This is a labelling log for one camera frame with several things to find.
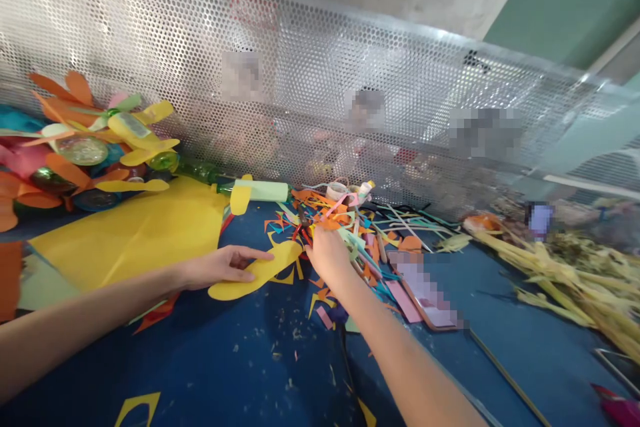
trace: blue tablecloth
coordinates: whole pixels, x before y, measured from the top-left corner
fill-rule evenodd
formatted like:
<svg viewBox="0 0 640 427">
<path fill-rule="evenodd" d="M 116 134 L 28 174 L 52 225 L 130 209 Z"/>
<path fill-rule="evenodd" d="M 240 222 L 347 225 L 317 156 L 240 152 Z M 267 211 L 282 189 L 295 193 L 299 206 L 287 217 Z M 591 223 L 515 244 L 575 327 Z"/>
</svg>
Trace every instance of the blue tablecloth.
<svg viewBox="0 0 640 427">
<path fill-rule="evenodd" d="M 264 221 L 276 209 L 252 202 L 220 245 L 268 250 Z M 27 222 L 0 242 L 26 240 L 63 222 Z M 287 235 L 290 230 L 274 240 Z M 429 235 L 424 238 L 436 240 Z M 488 295 L 511 294 L 500 271 L 515 274 L 477 246 L 428 256 L 425 267 L 552 425 L 608 425 L 589 384 L 627 393 L 592 355 L 607 346 L 597 334 Z M 305 280 L 296 278 L 292 286 L 268 282 L 233 302 L 214 301 L 205 290 L 183 293 L 168 318 L 135 336 L 139 323 L 116 329 L 27 389 L 0 409 L 0 424 L 113 427 L 125 399 L 161 392 L 153 427 L 359 426 L 364 419 L 356 396 L 379 426 L 402 425 L 364 339 L 346 334 L 345 360 L 340 333 L 327 330 L 316 314 L 307 319 L 318 290 L 307 279 L 317 276 L 307 262 L 303 272 Z M 464 331 L 433 333 L 423 324 L 407 329 L 502 425 L 539 425 Z M 355 394 L 347 386 L 349 371 Z M 146 417 L 141 406 L 122 425 L 146 425 Z"/>
</svg>

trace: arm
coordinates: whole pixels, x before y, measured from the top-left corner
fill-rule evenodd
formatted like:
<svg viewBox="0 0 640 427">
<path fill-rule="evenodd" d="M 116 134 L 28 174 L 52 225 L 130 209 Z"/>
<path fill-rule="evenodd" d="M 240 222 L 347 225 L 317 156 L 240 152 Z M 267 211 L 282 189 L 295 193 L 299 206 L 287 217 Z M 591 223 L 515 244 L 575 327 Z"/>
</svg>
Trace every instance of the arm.
<svg viewBox="0 0 640 427">
<path fill-rule="evenodd" d="M 393 317 L 349 265 L 349 253 L 334 232 L 316 227 L 309 259 L 335 297 L 353 316 L 380 366 L 409 427 L 486 426 L 457 387 L 436 367 L 422 345 Z"/>
<path fill-rule="evenodd" d="M 271 254 L 227 246 L 210 254 L 88 292 L 0 326 L 0 404 L 107 332 L 181 290 L 231 280 L 250 282 L 242 269 Z"/>
</svg>

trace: green plastic bottle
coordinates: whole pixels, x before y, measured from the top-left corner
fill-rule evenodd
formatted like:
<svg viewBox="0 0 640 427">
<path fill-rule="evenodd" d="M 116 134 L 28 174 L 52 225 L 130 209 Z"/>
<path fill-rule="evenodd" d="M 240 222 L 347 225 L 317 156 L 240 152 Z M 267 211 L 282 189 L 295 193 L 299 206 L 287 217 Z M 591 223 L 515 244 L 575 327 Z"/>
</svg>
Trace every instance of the green plastic bottle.
<svg viewBox="0 0 640 427">
<path fill-rule="evenodd" d="M 219 171 L 211 162 L 183 157 L 172 151 L 158 153 L 149 162 L 154 170 L 169 170 L 173 175 L 182 175 L 211 185 L 217 181 Z"/>
</svg>

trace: green wall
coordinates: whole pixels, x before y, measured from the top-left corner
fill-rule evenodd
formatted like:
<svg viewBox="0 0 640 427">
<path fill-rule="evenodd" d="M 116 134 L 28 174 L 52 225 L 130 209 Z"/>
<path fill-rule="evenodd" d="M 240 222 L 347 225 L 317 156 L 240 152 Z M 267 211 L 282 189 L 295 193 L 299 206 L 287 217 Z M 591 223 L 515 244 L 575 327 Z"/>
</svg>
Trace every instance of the green wall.
<svg viewBox="0 0 640 427">
<path fill-rule="evenodd" d="M 508 0 L 485 41 L 586 69 L 638 16 L 640 0 Z"/>
</svg>

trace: hand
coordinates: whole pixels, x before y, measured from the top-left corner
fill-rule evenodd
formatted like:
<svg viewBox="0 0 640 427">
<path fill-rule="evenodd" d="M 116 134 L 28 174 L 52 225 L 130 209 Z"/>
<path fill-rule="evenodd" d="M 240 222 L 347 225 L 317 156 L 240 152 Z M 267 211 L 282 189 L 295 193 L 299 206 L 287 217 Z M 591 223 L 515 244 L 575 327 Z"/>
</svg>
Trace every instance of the hand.
<svg viewBox="0 0 640 427">
<path fill-rule="evenodd" d="M 245 268 L 254 259 L 271 260 L 273 255 L 249 247 L 226 246 L 207 255 L 180 262 L 177 270 L 183 290 L 211 287 L 221 280 L 251 282 L 255 278 Z"/>
<path fill-rule="evenodd" d="M 316 224 L 313 230 L 313 247 L 305 246 L 311 265 L 318 275 L 332 288 L 344 276 L 355 273 L 349 261 L 349 250 L 336 230 L 327 230 Z"/>
</svg>

